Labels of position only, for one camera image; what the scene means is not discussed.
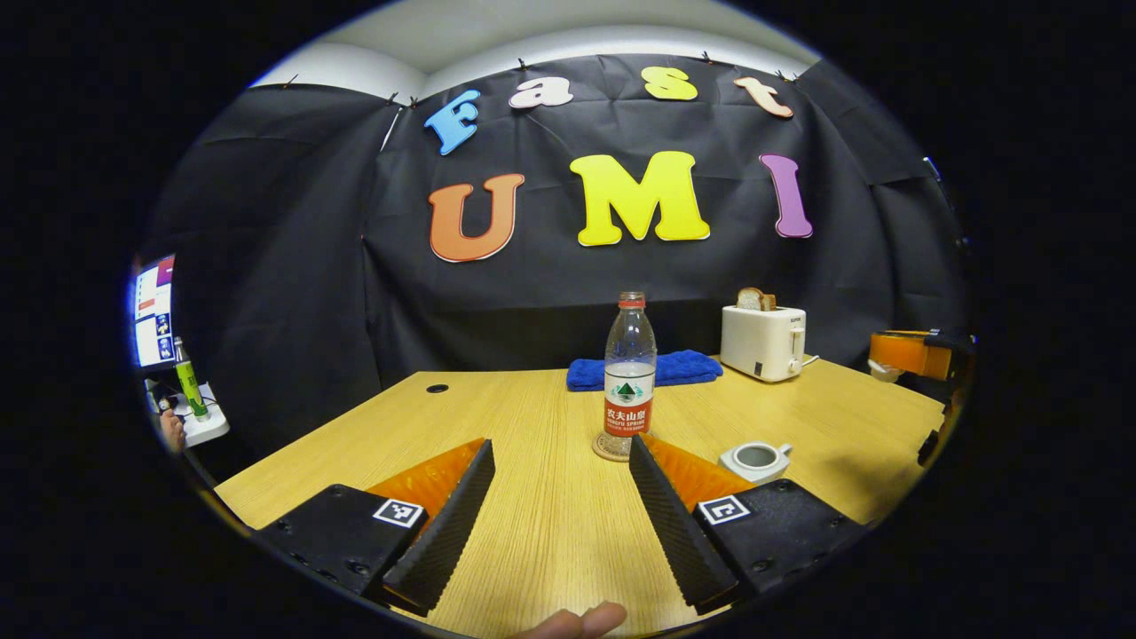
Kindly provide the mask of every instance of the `blue letter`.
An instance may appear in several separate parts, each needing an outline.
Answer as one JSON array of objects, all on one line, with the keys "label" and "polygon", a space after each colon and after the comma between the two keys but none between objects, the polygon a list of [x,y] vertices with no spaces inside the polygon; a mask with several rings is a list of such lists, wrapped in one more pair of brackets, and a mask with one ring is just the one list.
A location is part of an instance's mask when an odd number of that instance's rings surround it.
[{"label": "blue letter", "polygon": [[442,139],[442,155],[446,155],[458,144],[465,142],[470,135],[477,133],[477,125],[466,126],[461,122],[477,117],[477,107],[469,103],[482,93],[474,89],[458,96],[456,100],[442,107],[436,114],[429,116],[426,126],[433,126],[434,133]]}]

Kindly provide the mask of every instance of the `orange object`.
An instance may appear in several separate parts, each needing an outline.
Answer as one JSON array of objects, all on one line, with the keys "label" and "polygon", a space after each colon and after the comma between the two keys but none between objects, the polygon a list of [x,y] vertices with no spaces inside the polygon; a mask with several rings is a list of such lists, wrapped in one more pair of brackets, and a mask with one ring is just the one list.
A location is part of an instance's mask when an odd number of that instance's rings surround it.
[{"label": "orange object", "polygon": [[418,532],[421,536],[437,517],[437,514],[442,512],[442,507],[450,499],[450,493],[458,487],[461,476],[466,474],[466,468],[469,467],[469,463],[474,460],[474,456],[477,455],[477,450],[484,442],[485,438],[483,437],[462,443],[376,483],[368,488],[367,492],[418,504],[426,508],[429,520]]},{"label": "orange object", "polygon": [[646,433],[640,433],[640,437],[688,512],[693,512],[699,501],[718,499],[754,487],[733,472],[673,443]]},{"label": "orange object", "polygon": [[886,331],[871,334],[868,358],[924,377],[945,380],[951,349],[924,345],[928,331]]}]

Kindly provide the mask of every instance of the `white cup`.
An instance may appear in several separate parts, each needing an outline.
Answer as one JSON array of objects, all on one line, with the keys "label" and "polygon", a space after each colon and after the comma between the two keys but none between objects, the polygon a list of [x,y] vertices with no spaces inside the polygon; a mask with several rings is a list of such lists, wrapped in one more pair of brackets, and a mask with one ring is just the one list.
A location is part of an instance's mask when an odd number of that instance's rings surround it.
[{"label": "white cup", "polygon": [[718,463],[745,481],[761,486],[785,474],[792,451],[787,443],[774,448],[763,441],[751,441],[722,453]]}]

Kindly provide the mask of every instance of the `ceiling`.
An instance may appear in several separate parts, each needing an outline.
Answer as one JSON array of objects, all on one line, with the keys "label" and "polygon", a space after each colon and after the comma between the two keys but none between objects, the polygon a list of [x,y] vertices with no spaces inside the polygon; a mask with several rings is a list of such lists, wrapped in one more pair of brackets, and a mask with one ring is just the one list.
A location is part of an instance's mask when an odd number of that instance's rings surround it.
[{"label": "ceiling", "polygon": [[762,45],[808,65],[820,56],[716,0],[401,0],[316,42],[365,47],[425,74],[525,38],[613,25],[670,26]]}]

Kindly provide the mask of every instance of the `toaster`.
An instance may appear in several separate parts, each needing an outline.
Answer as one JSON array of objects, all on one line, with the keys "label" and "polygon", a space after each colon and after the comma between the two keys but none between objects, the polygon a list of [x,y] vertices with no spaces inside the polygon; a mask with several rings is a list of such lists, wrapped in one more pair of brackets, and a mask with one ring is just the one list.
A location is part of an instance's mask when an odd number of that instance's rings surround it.
[{"label": "toaster", "polygon": [[721,363],[766,382],[801,374],[804,362],[804,312],[777,307],[721,309]]}]

